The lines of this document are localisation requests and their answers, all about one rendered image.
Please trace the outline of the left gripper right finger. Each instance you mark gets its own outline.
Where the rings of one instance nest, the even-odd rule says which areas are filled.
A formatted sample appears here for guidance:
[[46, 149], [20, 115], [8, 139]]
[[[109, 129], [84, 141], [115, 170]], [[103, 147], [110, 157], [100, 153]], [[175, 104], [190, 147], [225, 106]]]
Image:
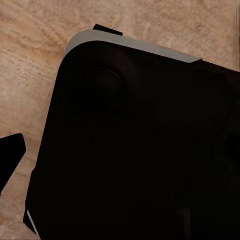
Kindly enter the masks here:
[[240, 135], [228, 133], [224, 151], [240, 173]]

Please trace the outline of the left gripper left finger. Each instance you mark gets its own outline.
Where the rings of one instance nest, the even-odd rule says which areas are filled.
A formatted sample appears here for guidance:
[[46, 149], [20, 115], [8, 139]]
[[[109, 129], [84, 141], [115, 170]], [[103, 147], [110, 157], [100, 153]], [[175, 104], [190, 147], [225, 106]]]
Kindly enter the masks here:
[[0, 193], [25, 153], [22, 133], [0, 138]]

